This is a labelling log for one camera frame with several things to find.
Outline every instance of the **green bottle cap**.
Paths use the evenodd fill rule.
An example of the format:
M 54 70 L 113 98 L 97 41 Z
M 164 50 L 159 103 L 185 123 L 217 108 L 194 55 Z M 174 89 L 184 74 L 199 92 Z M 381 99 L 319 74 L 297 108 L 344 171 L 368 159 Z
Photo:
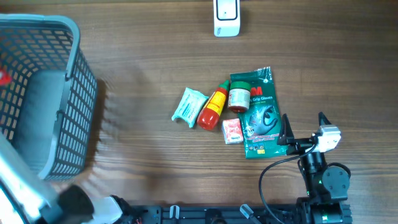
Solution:
M 229 90 L 229 80 L 226 80 L 223 84 L 219 84 L 218 87 L 226 89 L 226 91 Z
M 242 89 L 250 91 L 251 85 L 250 85 L 250 83 L 247 83 L 247 82 L 232 82 L 231 89 L 234 89 L 234 88 L 242 88 Z

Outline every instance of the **small red and white box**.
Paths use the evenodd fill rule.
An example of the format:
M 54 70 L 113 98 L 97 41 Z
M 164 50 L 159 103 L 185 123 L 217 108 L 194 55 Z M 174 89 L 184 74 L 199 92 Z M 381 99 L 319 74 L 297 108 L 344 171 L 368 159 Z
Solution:
M 222 130 L 225 144 L 237 144 L 243 142 L 241 121 L 239 118 L 223 121 Z

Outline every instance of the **wooden table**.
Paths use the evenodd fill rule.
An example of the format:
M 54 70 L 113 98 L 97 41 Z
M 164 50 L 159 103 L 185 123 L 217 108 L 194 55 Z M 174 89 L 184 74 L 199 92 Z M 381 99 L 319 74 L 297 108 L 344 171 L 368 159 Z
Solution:
M 297 137 L 323 111 L 342 131 L 328 162 L 352 171 L 355 223 L 398 217 L 398 5 L 387 1 L 243 1 L 238 37 L 213 35 L 212 2 L 4 6 L 63 14 L 81 29 L 98 79 L 87 169 L 92 196 L 136 204 L 260 204 L 261 170 L 281 157 L 246 160 L 208 132 L 173 122 L 185 87 L 209 95 L 230 73 L 271 66 L 282 113 Z M 221 118 L 235 118 L 224 111 Z M 295 162 L 265 178 L 270 203 L 306 196 Z

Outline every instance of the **jar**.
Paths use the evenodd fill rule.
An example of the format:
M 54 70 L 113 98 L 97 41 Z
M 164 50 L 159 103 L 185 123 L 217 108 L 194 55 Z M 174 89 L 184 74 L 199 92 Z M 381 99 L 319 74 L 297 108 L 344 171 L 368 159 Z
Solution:
M 229 91 L 228 109 L 243 113 L 249 109 L 251 85 L 247 82 L 232 82 Z

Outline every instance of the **white device screen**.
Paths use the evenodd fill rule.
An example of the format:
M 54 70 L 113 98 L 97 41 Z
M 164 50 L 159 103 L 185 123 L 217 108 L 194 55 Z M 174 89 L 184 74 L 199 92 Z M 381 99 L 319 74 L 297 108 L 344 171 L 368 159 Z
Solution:
M 236 18 L 236 1 L 217 0 L 217 17 L 219 20 Z

